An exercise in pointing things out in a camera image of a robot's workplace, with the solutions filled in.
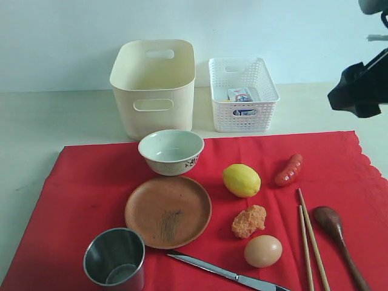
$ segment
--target egg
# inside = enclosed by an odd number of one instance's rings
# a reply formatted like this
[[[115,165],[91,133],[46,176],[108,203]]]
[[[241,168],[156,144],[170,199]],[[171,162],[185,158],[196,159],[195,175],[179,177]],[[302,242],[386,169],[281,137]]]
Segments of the egg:
[[[252,238],[244,249],[244,257],[248,264],[264,268],[276,263],[283,252],[280,241],[270,235]]]

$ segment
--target metal cup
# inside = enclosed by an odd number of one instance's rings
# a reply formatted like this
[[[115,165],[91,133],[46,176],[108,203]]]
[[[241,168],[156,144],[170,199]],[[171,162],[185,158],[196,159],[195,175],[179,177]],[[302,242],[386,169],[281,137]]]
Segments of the metal cup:
[[[141,291],[144,287],[144,241],[124,227],[99,234],[84,255],[88,278],[109,291]]]

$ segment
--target wooden spoon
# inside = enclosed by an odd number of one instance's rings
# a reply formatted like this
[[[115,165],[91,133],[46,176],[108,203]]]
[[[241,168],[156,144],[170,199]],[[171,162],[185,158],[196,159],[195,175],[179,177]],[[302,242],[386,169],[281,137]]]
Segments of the wooden spoon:
[[[334,209],[331,209],[330,207],[326,206],[315,208],[313,210],[313,215],[318,224],[324,229],[324,231],[328,235],[332,237],[332,239],[340,247],[358,290],[370,291],[368,283],[365,281],[360,271],[357,269],[356,264],[350,257],[350,253],[345,245],[341,217],[336,213],[336,211],[334,211]]]

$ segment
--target white wall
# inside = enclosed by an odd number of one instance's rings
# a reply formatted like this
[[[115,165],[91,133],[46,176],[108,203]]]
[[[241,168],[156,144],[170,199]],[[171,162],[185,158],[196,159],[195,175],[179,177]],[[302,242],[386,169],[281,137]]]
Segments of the white wall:
[[[379,15],[358,0],[2,0],[0,92],[110,89],[123,44],[185,39],[195,48],[197,86],[212,57],[260,56],[276,83],[335,81],[386,42]]]

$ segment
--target white plastic basket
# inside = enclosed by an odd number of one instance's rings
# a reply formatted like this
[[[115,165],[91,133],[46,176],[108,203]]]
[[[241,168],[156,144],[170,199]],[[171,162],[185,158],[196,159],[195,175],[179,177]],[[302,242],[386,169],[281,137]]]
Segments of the white plastic basket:
[[[265,132],[270,127],[279,94],[261,58],[209,60],[213,120],[218,132]],[[228,89],[247,87],[253,102],[223,102]],[[235,110],[256,110],[236,116]]]
[[[110,83],[128,136],[139,141],[158,130],[191,130],[194,82],[189,42],[140,40],[123,45]]]

